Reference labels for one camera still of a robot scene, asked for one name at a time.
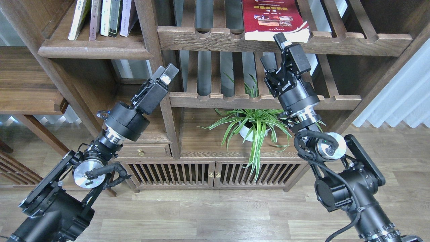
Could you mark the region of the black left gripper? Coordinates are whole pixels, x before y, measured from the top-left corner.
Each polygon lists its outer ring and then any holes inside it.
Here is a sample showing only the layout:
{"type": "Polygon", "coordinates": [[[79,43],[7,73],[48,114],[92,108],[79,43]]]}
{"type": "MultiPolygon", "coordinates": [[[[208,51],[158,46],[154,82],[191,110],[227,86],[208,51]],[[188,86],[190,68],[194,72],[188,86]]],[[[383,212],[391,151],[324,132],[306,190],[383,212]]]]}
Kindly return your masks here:
{"type": "Polygon", "coordinates": [[[110,142],[136,141],[149,125],[144,114],[150,115],[167,95],[168,85],[178,72],[173,64],[159,66],[133,96],[131,105],[119,101],[111,110],[98,111],[97,116],[105,120],[107,127],[104,137],[110,142]]]}

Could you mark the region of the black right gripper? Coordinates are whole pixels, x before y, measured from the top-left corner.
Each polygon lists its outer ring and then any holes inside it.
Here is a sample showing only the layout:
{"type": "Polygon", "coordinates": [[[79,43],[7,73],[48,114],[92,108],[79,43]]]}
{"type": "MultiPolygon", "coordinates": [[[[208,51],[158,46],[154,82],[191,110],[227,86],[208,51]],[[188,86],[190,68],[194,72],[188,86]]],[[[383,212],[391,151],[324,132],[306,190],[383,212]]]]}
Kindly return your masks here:
{"type": "Polygon", "coordinates": [[[273,36],[281,50],[282,61],[278,67],[275,54],[263,55],[260,61],[265,70],[264,81],[273,95],[278,98],[287,118],[298,123],[316,123],[321,117],[314,111],[319,98],[312,85],[302,79],[310,71],[310,63],[300,44],[292,44],[284,33],[273,36]]]}

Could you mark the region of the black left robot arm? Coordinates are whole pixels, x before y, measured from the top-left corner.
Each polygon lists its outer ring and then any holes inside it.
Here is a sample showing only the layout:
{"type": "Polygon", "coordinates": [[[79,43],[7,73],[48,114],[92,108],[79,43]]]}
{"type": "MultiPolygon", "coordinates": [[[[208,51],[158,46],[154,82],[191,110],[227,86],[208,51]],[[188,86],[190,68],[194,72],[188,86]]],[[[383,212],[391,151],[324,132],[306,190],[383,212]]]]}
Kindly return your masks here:
{"type": "Polygon", "coordinates": [[[160,66],[147,79],[128,105],[119,101],[108,111],[99,111],[106,130],[83,152],[69,151],[20,203],[28,217],[8,242],[74,241],[89,226],[91,208],[103,190],[130,178],[117,157],[124,140],[136,141],[149,125],[151,114],[168,93],[168,84],[179,70],[160,66]]]}

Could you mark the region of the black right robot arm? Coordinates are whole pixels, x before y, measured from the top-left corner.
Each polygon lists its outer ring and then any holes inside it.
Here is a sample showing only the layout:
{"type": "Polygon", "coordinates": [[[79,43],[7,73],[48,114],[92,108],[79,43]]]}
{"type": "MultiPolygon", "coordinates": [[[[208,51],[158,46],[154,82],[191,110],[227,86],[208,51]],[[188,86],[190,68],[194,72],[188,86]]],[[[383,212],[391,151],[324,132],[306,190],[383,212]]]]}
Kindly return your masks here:
{"type": "Polygon", "coordinates": [[[385,178],[353,135],[321,132],[321,119],[314,111],[319,98],[302,74],[311,66],[300,44],[283,33],[274,35],[282,61],[280,67],[268,56],[261,57],[265,83],[278,98],[284,112],[279,116],[294,133],[294,146],[315,175],[319,202],[329,211],[344,210],[351,222],[327,238],[355,227],[365,242],[421,242],[416,235],[402,235],[387,217],[374,194],[385,178]]]}

